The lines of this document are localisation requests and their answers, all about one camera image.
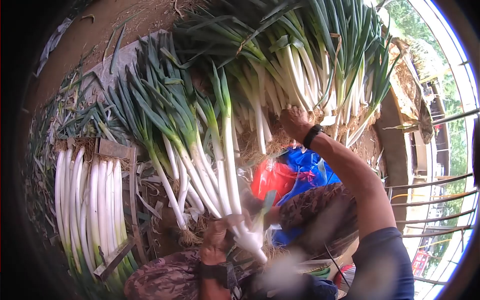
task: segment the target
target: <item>black wristband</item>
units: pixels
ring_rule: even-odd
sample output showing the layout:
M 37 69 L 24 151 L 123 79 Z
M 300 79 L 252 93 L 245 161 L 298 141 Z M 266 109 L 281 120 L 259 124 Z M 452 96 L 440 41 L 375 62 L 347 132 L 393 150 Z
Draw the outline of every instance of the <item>black wristband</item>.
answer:
M 302 144 L 305 146 L 305 148 L 310 149 L 310 144 L 312 143 L 313 139 L 315 138 L 315 136 L 318 135 L 319 132 L 322 131 L 323 130 L 320 124 L 313 125 L 312 128 L 308 130 L 307 135 L 305 135 L 305 138 L 303 139 Z
M 238 285 L 235 270 L 231 262 L 215 265 L 206 265 L 200 262 L 200 276 L 205 279 L 215 279 L 223 288 L 232 288 Z

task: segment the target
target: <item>dirt ground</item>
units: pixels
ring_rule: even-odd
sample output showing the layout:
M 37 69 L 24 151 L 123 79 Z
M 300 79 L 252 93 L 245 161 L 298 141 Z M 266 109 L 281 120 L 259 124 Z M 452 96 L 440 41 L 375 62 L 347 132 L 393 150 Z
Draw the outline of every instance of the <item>dirt ground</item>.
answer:
M 84 70 L 89 70 L 102 61 L 108 40 L 113 29 L 128 17 L 138 13 L 130 21 L 121 41 L 121 47 L 135 41 L 137 36 L 145 36 L 159 29 L 168 30 L 174 19 L 179 17 L 175 11 L 182 11 L 197 0 L 101 0 L 92 2 L 83 13 L 75 18 L 62 36 L 55 50 L 40 73 L 32 80 L 28 90 L 25 109 L 31 111 L 45 103 L 59 88 L 65 74 L 76 66 L 82 55 L 96 47 L 84 61 Z M 92 18 L 82 16 L 94 15 Z M 107 56 L 113 53 L 121 28 L 116 31 L 110 43 Z
M 58 90 L 63 77 L 80 61 L 80 58 L 92 48 L 93 53 L 84 61 L 84 70 L 89 70 L 102 61 L 108 40 L 113 29 L 129 16 L 138 13 L 129 22 L 122 39 L 121 47 L 135 41 L 137 36 L 145 36 L 149 32 L 159 29 L 168 30 L 174 19 L 180 15 L 175 6 L 182 9 L 192 6 L 198 0 L 102 0 L 94 1 L 86 10 L 72 22 L 62 36 L 56 49 L 50 53 L 49 59 L 38 78 L 34 78 L 27 91 L 27 101 L 24 109 L 26 112 L 25 122 L 21 124 L 24 130 L 28 130 L 32 113 L 43 105 Z M 92 18 L 81 19 L 82 16 L 94 15 Z M 107 56 L 113 53 L 114 47 L 121 29 L 116 31 L 112 39 Z M 382 150 L 381 143 L 374 128 L 365 131 L 363 136 L 352 147 L 372 167 L 376 165 L 378 156 Z M 380 170 L 386 174 L 383 160 L 379 164 Z M 176 242 L 178 235 L 171 227 L 175 227 L 175 217 L 170 208 L 164 192 L 157 196 L 150 196 L 149 202 L 155 206 L 157 200 L 164 203 L 163 220 L 154 222 L 152 237 L 155 241 L 155 253 L 151 258 L 162 257 L 181 250 Z

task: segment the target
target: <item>plastic sheet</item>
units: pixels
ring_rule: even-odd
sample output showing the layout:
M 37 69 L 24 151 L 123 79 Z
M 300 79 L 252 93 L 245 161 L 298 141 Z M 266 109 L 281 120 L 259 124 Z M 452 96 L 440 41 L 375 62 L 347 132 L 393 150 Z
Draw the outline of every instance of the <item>plastic sheet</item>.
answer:
M 309 189 L 340 182 L 329 165 L 312 150 L 302 153 L 300 148 L 290 148 L 283 158 L 287 164 L 274 159 L 267 159 L 260 164 L 253 176 L 253 195 L 263 199 L 266 192 L 277 190 L 274 205 L 280 206 Z M 273 227 L 278 228 L 272 236 L 273 244 L 277 246 L 287 245 L 303 232 L 302 228 L 287 231 L 279 229 L 279 225 Z

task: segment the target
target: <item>green foliage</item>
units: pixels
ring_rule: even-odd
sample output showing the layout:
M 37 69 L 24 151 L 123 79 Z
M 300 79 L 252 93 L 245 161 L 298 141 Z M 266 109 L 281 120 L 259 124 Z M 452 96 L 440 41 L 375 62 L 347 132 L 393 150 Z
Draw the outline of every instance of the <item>green foliage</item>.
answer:
M 445 55 L 430 28 L 407 0 L 393 0 L 385 6 L 385 9 L 392 19 L 395 20 L 396 25 L 404 36 L 412 36 L 413 38 L 421 38 L 427 41 L 437 51 L 443 64 L 447 63 Z

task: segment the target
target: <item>bundle of green onions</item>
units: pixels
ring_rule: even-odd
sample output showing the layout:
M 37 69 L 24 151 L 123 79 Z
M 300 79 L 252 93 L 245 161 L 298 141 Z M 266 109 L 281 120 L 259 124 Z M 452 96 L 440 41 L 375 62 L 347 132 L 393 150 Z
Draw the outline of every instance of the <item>bundle of green onions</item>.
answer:
M 358 139 L 389 86 L 389 33 L 382 35 L 374 7 L 362 0 L 206 2 L 175 23 L 179 53 L 225 65 L 248 99 L 235 97 L 235 119 L 257 130 L 262 153 L 271 140 L 262 107 L 276 115 L 287 104 L 321 108 L 321 124 L 334 125 L 335 138 L 342 125 L 360 129 L 347 131 L 345 145 Z
M 85 147 L 60 150 L 55 174 L 55 210 L 60 239 L 72 276 L 90 294 L 123 294 L 123 283 L 137 268 L 131 252 L 105 285 L 93 272 L 127 239 L 123 217 L 120 161 L 85 158 Z
M 133 71 L 126 66 L 126 81 L 119 77 L 118 90 L 110 88 L 106 98 L 116 107 L 113 111 L 117 117 L 124 118 L 136 139 L 147 148 L 179 227 L 187 230 L 183 227 L 185 198 L 202 213 L 206 206 L 216 218 L 241 214 L 234 153 L 236 137 L 225 72 L 220 69 L 218 74 L 216 67 L 210 68 L 216 111 L 210 98 L 193 87 L 186 71 L 188 65 L 180 64 L 171 34 L 158 34 L 157 39 L 149 36 L 146 41 L 140 40 L 140 44 Z M 217 121 L 219 110 L 222 131 Z M 208 128 L 206 132 L 201 122 Z M 175 179 L 174 169 L 179 170 L 180 179 L 177 198 L 167 178 L 168 175 Z M 251 232 L 241 224 L 233 231 L 237 243 L 264 263 L 263 227 L 256 228 L 259 230 Z

